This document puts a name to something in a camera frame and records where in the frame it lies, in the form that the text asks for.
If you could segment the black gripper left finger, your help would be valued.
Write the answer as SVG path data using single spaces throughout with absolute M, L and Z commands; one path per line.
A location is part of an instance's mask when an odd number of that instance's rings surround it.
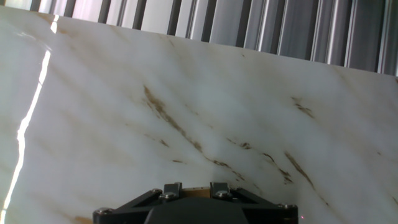
M 152 189 L 118 208 L 101 207 L 92 214 L 93 220 L 146 220 L 158 205 L 180 199 L 182 183 L 165 184 L 164 189 Z

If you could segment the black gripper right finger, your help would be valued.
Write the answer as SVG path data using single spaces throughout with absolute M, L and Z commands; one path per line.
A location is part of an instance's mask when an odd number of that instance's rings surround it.
M 210 197 L 237 205 L 250 217 L 298 217 L 298 206 L 272 203 L 242 187 L 230 187 L 226 182 L 211 182 Z

